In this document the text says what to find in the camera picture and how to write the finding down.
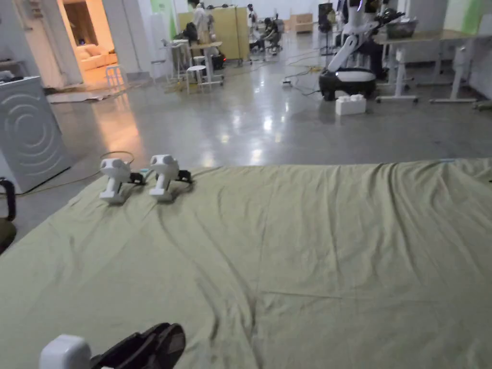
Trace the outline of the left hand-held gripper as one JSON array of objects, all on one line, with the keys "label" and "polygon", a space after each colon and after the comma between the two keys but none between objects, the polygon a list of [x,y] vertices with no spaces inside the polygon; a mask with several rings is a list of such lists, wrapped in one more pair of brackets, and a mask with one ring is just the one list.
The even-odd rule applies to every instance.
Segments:
[{"label": "left hand-held gripper", "polygon": [[62,334],[42,349],[38,367],[89,369],[93,365],[111,365],[112,369],[173,369],[185,345],[182,326],[167,322],[132,333],[99,355],[93,354],[84,338]]}]

